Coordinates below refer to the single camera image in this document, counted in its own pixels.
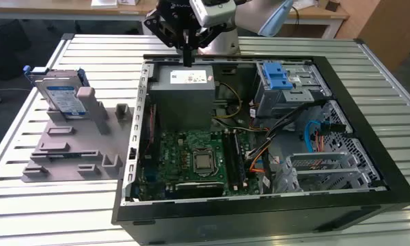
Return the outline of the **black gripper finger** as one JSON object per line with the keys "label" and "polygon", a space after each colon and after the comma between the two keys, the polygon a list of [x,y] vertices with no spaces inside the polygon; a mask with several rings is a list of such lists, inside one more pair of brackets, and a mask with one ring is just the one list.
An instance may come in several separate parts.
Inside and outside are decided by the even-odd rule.
{"label": "black gripper finger", "polygon": [[169,47],[176,47],[183,55],[184,66],[189,66],[189,48],[185,41],[183,29],[175,29],[171,23],[161,21],[161,15],[157,10],[152,10],[144,19],[144,25],[151,32],[157,36],[161,42]]}
{"label": "black gripper finger", "polygon": [[205,28],[201,33],[199,33],[200,25],[195,25],[188,29],[188,67],[192,67],[195,62],[193,51],[199,48],[205,48],[225,29],[227,23]]}

